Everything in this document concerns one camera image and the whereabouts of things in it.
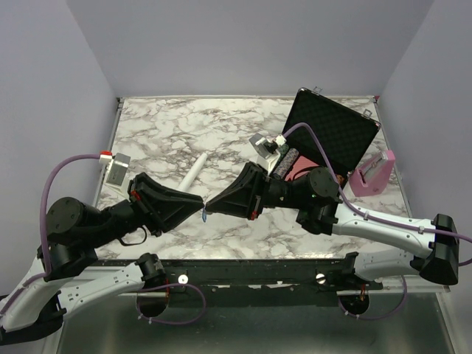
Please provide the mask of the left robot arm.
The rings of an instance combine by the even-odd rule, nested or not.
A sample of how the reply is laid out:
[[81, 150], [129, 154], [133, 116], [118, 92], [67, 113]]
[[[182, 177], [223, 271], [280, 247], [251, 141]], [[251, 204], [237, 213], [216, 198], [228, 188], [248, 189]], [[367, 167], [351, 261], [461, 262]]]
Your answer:
[[169, 280], [161, 260], [145, 253], [109, 277], [64, 287], [98, 260], [99, 247], [122, 241], [138, 229], [159, 236], [203, 206], [201, 196], [162, 186], [146, 173], [130, 181], [128, 198], [102, 210], [72, 197], [54, 202], [46, 214], [49, 254], [39, 249], [25, 279], [1, 298], [1, 344], [45, 338], [98, 300], [166, 286]]

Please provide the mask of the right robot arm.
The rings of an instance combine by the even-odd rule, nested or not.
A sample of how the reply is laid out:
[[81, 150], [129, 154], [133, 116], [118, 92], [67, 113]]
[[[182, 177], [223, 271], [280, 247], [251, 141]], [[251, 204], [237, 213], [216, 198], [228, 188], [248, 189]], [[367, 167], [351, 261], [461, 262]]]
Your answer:
[[252, 221], [265, 208], [297, 210], [296, 222], [314, 235], [359, 237], [390, 247], [358, 254], [342, 267], [339, 279], [346, 288], [400, 275], [419, 275], [439, 285], [459, 282], [459, 242], [464, 237], [457, 234], [452, 217], [403, 218], [356, 206], [345, 200], [336, 177], [325, 167], [282, 181], [249, 162], [229, 187], [206, 203], [205, 211]]

